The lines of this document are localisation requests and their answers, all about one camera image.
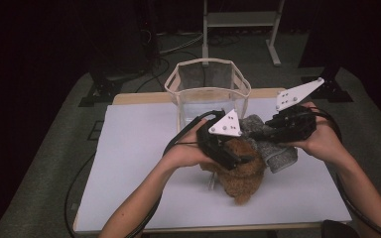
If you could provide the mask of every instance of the human hand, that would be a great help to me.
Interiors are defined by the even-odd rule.
[[[305,103],[303,106],[316,107],[312,102]],[[313,157],[337,164],[347,152],[329,123],[326,119],[317,116],[317,129],[306,140],[286,145],[302,148]]]
[[[197,145],[196,131],[205,123],[206,119],[202,119],[190,129],[176,145],[170,148],[162,160],[168,161],[175,168],[191,167],[200,163],[214,163]]]

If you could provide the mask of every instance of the white tabletop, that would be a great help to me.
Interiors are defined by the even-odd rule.
[[[246,116],[269,120],[275,99],[249,99]],[[177,133],[173,103],[108,106],[97,153],[74,224],[76,232],[100,231],[120,203],[141,183]],[[299,160],[264,180],[248,203],[234,204],[209,172],[178,169],[166,185],[146,231],[300,228],[323,220],[349,221],[325,164],[298,150]]]

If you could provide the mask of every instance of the clear plastic bin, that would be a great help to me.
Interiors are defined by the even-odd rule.
[[[236,109],[246,112],[250,84],[230,60],[195,59],[178,63],[165,83],[178,105],[178,130],[205,112]]]

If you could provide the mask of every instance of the black stand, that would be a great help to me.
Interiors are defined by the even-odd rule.
[[[327,99],[329,102],[352,102],[351,96],[347,91],[343,91],[335,80],[335,76],[339,71],[339,64],[326,66],[320,77],[324,79],[324,83],[313,93],[311,99]],[[317,76],[302,77],[303,83],[317,80]]]
[[[95,64],[89,69],[94,84],[87,96],[82,97],[79,107],[92,107],[94,103],[110,103],[120,93],[123,83],[143,75],[144,71],[120,71],[114,65]]]

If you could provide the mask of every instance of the wire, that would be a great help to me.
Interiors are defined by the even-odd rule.
[[[172,49],[169,49],[169,50],[165,50],[165,51],[160,51],[160,55],[165,55],[165,54],[168,54],[168,53],[171,53],[171,52],[174,52],[174,51],[177,51],[177,50],[180,50],[180,49],[183,49],[183,48],[186,48],[188,46],[191,46],[195,43],[197,43],[198,41],[200,41],[201,39],[203,38],[203,34],[199,34],[198,37],[196,37],[195,39],[193,40],[190,40],[178,47],[175,47],[175,48],[172,48]]]
[[[223,43],[223,40],[224,38],[222,36],[215,35],[208,39],[208,44],[211,47],[220,46]]]
[[[128,77],[121,77],[119,79],[110,79],[109,81],[110,82],[113,82],[115,85],[122,85],[125,81],[129,81],[129,80],[133,80],[133,79],[137,79],[141,76],[144,76],[145,74],[147,74],[148,70],[143,70],[143,71],[140,71],[138,72],[137,74],[135,75],[131,75],[131,76],[128,76]]]
[[[170,52],[170,53],[165,54],[165,56],[169,56],[169,55],[173,55],[173,54],[188,54],[188,55],[193,56],[195,59],[199,59],[199,57],[197,55],[190,53],[190,52]]]
[[[151,39],[152,39],[152,35],[151,35],[151,32],[150,31],[148,31],[148,30],[141,30],[141,32],[145,32],[145,33],[147,33],[148,34],[148,41],[147,41],[147,44],[150,44],[150,42],[151,42]]]
[[[157,79],[157,82],[159,83],[160,85],[160,88],[162,89],[162,91],[165,91],[165,87],[163,85],[163,83],[160,81],[159,77],[157,75],[154,75],[154,71],[151,70],[151,75],[153,75],[153,77],[155,77]]]
[[[342,143],[342,133],[341,133],[341,130],[339,129],[339,126],[336,123],[335,119],[333,119],[333,117],[329,113],[327,113],[325,110],[323,110],[323,109],[320,109],[320,108],[317,108],[317,107],[310,107],[310,108],[311,109],[315,109],[315,110],[317,110],[319,112],[319,113],[316,113],[316,116],[323,117],[328,122],[330,122],[330,125],[329,125],[330,128],[333,129],[333,131],[335,132],[335,134],[338,137],[339,141]]]
[[[175,145],[195,145],[195,144],[199,144],[199,143],[203,143],[205,141],[201,141],[201,142],[177,142],[175,143]]]
[[[144,81],[136,90],[135,90],[135,93],[137,93],[145,84],[147,84],[148,82],[152,81],[153,79],[158,79],[159,76],[163,75],[167,70],[169,70],[170,68],[170,63],[168,60],[166,59],[162,59],[160,58],[160,60],[164,61],[166,64],[167,64],[167,67],[160,73],[160,74],[157,74],[157,75],[154,75],[153,77],[151,77],[150,79]]]
[[[165,155],[173,146],[176,145],[176,143],[178,142],[178,140],[184,135],[186,134],[191,128],[193,128],[198,122],[200,122],[201,118],[211,114],[211,113],[220,113],[218,111],[210,111],[210,112],[206,112],[204,113],[203,115],[201,116],[198,116],[196,118],[194,118],[189,124],[187,124],[187,126],[178,133],[178,135],[176,135],[170,142],[169,144],[166,146],[164,152],[163,152],[163,155]],[[153,207],[151,207],[151,210],[148,212],[148,214],[144,217],[143,221],[134,229],[131,231],[131,233],[129,233],[126,237],[127,238],[132,238],[132,237],[135,237],[140,231],[142,231],[145,226],[147,225],[147,223],[151,220],[151,218],[153,217],[154,213],[156,213],[156,210],[157,208],[159,207],[159,204],[160,204],[160,200],[162,199],[162,196],[160,195],[159,199],[154,203]]]
[[[75,235],[73,234],[73,230],[70,228],[69,222],[67,221],[67,199],[69,198],[70,191],[72,190],[73,185],[75,184],[76,180],[78,179],[79,175],[83,171],[86,165],[95,157],[95,152],[88,158],[88,160],[85,161],[85,163],[81,166],[79,171],[76,173],[75,177],[73,178],[72,182],[69,185],[69,189],[66,192],[66,196],[64,197],[64,205],[63,205],[63,219],[64,219],[64,225],[67,229],[67,232],[69,233],[69,236],[74,238]]]
[[[344,203],[348,206],[348,208],[362,221],[364,224],[366,224],[368,227],[376,231],[379,235],[381,235],[381,227],[378,226],[376,223],[374,223],[372,220],[370,220],[367,216],[365,216],[348,198],[348,195],[346,194],[341,180],[338,175],[336,175],[336,187],[338,188],[339,194],[341,194],[342,200]]]
[[[240,42],[240,37],[238,35],[235,35],[234,37],[237,39],[236,41],[233,41],[230,37],[223,37],[223,36],[211,37],[208,40],[208,44],[211,47],[215,47],[215,48],[225,48],[225,47],[228,47],[228,46],[231,46],[231,45],[234,45],[234,44],[237,44]],[[217,38],[220,38],[220,39],[218,39],[217,44],[215,44],[211,41],[212,39],[217,39]]]

